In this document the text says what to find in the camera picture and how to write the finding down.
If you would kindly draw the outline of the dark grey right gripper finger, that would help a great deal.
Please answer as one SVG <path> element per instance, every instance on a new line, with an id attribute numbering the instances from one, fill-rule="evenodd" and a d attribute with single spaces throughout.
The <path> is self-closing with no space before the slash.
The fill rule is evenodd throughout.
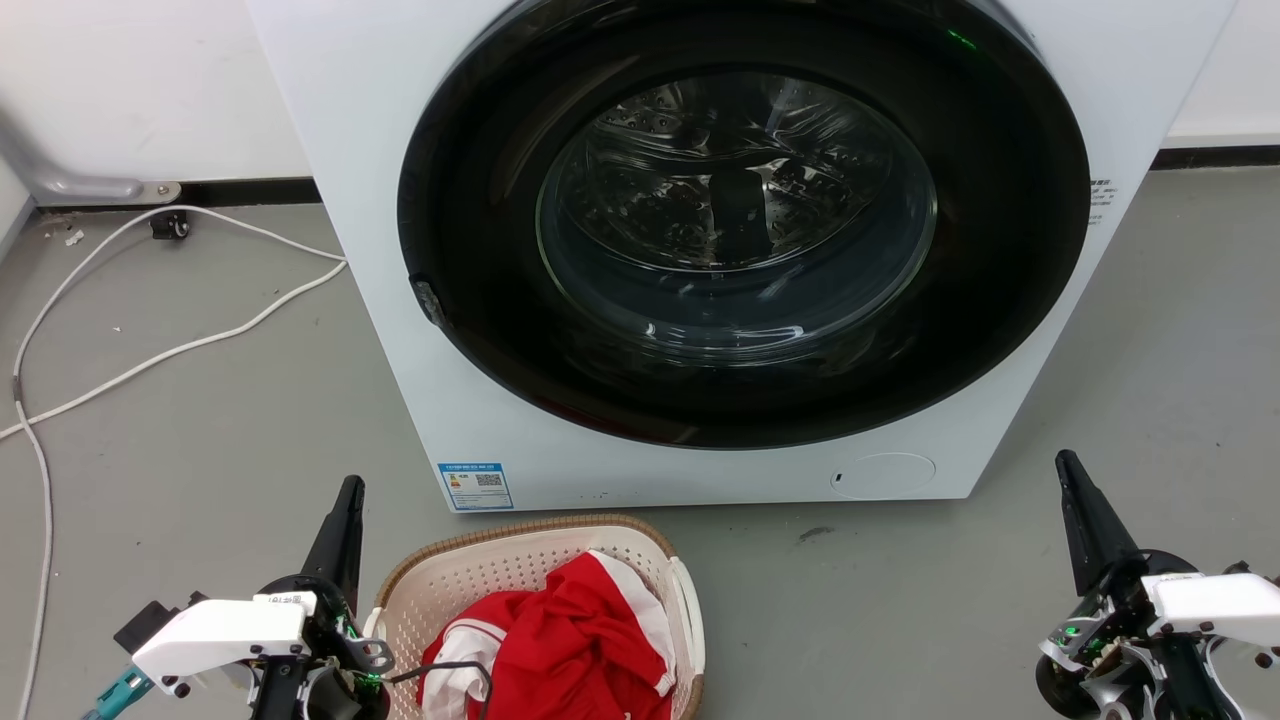
<path id="1" fill-rule="evenodd" d="M 1110 574 L 1135 561 L 1140 551 L 1075 451 L 1055 456 L 1061 510 L 1075 592 L 1085 597 L 1106 587 Z"/>

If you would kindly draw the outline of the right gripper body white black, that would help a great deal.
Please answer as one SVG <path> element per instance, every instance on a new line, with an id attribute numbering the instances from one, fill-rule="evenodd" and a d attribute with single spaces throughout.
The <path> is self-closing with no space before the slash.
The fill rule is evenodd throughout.
<path id="1" fill-rule="evenodd" d="M 1039 643 L 1036 687 L 1066 719 L 1253 719 L 1215 655 L 1248 646 L 1277 666 L 1277 583 L 1236 562 L 1220 574 L 1142 550 L 1111 564 Z"/>

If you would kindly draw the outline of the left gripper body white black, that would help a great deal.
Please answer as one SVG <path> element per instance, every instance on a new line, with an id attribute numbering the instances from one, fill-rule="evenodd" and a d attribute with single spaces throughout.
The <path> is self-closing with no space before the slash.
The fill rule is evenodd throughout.
<path id="1" fill-rule="evenodd" d="M 343 594 L 316 577 L 280 578 L 250 600 L 152 602 L 115 641 L 131 655 L 114 683 L 115 717 L 152 689 L 186 698 L 210 671 L 242 684 L 252 719 L 390 715 L 390 647 L 362 637 Z"/>

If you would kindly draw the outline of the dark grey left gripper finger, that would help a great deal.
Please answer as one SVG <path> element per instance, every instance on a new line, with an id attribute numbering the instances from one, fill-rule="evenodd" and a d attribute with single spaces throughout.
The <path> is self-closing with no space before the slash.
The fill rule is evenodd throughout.
<path id="1" fill-rule="evenodd" d="M 358 609 L 358 582 L 364 542 L 364 501 L 366 484 L 358 475 L 347 475 L 332 511 L 324 518 L 302 574 L 330 582 L 343 594 L 351 611 Z"/>

